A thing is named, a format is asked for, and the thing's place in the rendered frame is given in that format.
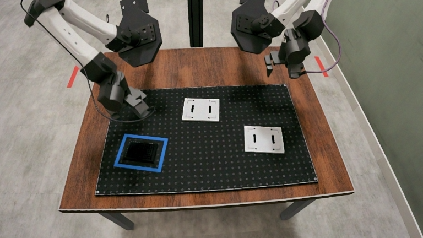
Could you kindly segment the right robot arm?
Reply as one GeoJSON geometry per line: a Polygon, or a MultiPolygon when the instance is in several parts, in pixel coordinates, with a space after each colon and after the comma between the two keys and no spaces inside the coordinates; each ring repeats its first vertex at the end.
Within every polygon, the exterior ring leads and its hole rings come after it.
{"type": "Polygon", "coordinates": [[[108,110],[119,110],[128,87],[124,73],[117,71],[113,60],[85,42],[67,22],[99,39],[105,48],[119,53],[156,41],[154,24],[135,30],[122,29],[99,19],[73,0],[32,0],[27,12],[25,24],[29,27],[35,24],[50,36],[85,75],[83,66],[89,80],[100,85],[97,100],[108,110]]]}

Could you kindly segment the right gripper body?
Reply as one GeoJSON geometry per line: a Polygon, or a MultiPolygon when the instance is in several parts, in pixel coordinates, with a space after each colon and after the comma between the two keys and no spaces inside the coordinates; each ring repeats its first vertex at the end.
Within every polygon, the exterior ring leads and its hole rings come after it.
{"type": "MultiPolygon", "coordinates": [[[[124,91],[124,97],[123,97],[123,103],[122,103],[121,109],[129,105],[130,107],[135,108],[139,114],[141,114],[145,109],[148,108],[146,103],[143,101],[143,99],[145,98],[146,98],[146,95],[140,89],[136,91],[132,86],[128,86],[127,89],[124,91]]],[[[119,113],[121,109],[117,111],[111,111],[108,109],[106,110],[112,116],[116,112],[119,113]]]]}

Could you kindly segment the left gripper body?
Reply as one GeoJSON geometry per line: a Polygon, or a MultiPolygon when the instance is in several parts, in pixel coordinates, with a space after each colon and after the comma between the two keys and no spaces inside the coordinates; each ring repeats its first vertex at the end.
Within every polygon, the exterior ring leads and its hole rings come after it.
{"type": "Polygon", "coordinates": [[[301,72],[301,68],[304,67],[303,62],[300,64],[291,64],[288,62],[285,48],[282,46],[282,44],[280,46],[279,51],[271,51],[270,55],[264,56],[264,59],[265,59],[266,65],[272,65],[271,60],[273,60],[274,66],[276,64],[285,64],[285,67],[287,68],[287,66],[290,65],[291,73],[299,73],[301,72]]]}

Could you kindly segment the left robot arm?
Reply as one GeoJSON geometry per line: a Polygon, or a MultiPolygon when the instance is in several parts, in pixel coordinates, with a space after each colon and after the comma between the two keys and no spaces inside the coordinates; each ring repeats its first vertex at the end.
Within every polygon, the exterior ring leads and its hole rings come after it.
{"type": "MultiPolygon", "coordinates": [[[[305,4],[307,0],[286,0],[279,8],[262,14],[255,19],[243,14],[236,18],[236,30],[259,36],[268,40],[278,37],[292,16],[305,4]]],[[[324,20],[331,0],[311,0],[298,19],[293,22],[294,28],[286,29],[282,39],[288,62],[302,63],[310,55],[309,42],[319,37],[323,31],[322,12],[324,20]]]]}

